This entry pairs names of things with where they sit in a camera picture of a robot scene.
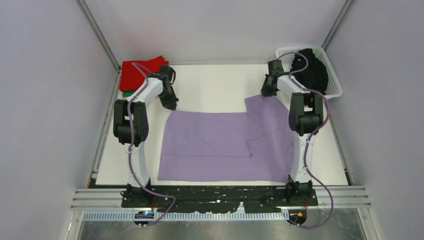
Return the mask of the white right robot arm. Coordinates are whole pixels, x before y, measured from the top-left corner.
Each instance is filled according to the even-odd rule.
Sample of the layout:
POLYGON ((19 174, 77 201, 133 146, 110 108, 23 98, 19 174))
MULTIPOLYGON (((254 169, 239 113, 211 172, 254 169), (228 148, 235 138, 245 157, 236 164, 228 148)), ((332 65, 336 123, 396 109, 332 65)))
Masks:
POLYGON ((286 73, 281 60, 269 61, 267 69, 261 94, 266 97, 275 96, 278 91, 291 94, 288 124, 294 132, 294 153, 285 185, 285 201, 291 205, 304 204, 313 194, 309 164, 312 162, 313 144, 324 123, 323 98, 286 73))

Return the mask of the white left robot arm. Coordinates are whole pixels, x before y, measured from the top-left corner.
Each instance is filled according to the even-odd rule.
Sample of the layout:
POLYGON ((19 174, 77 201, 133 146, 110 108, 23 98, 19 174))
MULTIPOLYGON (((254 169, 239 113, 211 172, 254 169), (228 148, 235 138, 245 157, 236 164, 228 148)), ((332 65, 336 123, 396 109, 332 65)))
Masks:
POLYGON ((135 193, 134 200, 141 207, 148 207, 155 197, 175 200, 175 196, 155 193, 148 188, 151 182, 147 170, 145 142, 149 135, 147 109, 158 98, 162 107, 174 111, 178 98, 173 89, 175 70, 169 65, 161 65, 157 72, 145 73, 147 68, 132 63, 145 78, 143 84, 127 99, 118 99, 113 106, 113 135, 122 145, 127 158, 129 177, 127 192, 135 193))

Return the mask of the lavender t-shirt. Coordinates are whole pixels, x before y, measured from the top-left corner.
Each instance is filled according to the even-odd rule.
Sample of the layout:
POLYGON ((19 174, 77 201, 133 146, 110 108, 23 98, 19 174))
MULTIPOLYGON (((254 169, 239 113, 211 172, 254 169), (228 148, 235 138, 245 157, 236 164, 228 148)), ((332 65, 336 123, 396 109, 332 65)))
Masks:
POLYGON ((276 97, 246 98, 245 112, 174 111, 166 121, 160 181, 285 182, 294 162, 289 110, 276 97))

